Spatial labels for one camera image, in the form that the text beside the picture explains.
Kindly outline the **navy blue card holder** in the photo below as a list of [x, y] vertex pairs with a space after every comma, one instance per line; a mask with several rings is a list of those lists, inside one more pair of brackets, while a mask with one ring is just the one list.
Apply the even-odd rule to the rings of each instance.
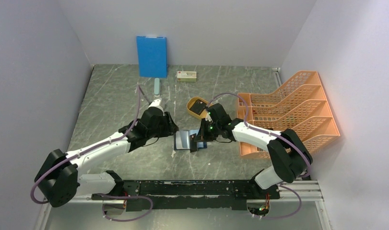
[[[174, 134], [174, 150], [189, 150], [189, 137], [192, 134], [198, 133], [198, 129], [181, 130]], [[198, 150], [206, 149], [206, 142], [198, 142]]]

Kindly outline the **black credit card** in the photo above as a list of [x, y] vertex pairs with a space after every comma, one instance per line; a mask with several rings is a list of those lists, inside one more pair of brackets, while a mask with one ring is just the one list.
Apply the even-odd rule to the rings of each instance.
[[198, 151], [198, 143], [196, 141], [196, 134], [192, 134], [189, 137], [189, 147], [190, 147], [190, 153], [194, 153]]

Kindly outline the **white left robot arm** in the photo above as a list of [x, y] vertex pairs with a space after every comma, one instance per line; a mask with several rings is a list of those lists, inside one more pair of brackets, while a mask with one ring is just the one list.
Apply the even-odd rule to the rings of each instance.
[[96, 165], [146, 145], [152, 138], [174, 135], [179, 130], [169, 112], [151, 106], [141, 118], [135, 118], [111, 136], [79, 150], [50, 152], [35, 177], [31, 199], [38, 188], [52, 207], [60, 207], [74, 197], [89, 194], [106, 194], [118, 199], [124, 194], [124, 182], [114, 172], [88, 174]]

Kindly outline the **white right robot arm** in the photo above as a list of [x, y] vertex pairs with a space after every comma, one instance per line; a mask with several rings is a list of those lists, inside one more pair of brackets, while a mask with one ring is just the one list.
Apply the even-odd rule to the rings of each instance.
[[268, 188], [281, 182], [292, 183], [307, 172], [313, 162], [305, 145], [292, 129], [273, 131], [232, 119], [219, 103], [207, 109], [201, 120], [195, 142], [216, 141], [219, 136], [232, 142], [243, 142], [268, 152], [272, 165], [255, 174], [250, 185], [254, 198], [262, 198]]

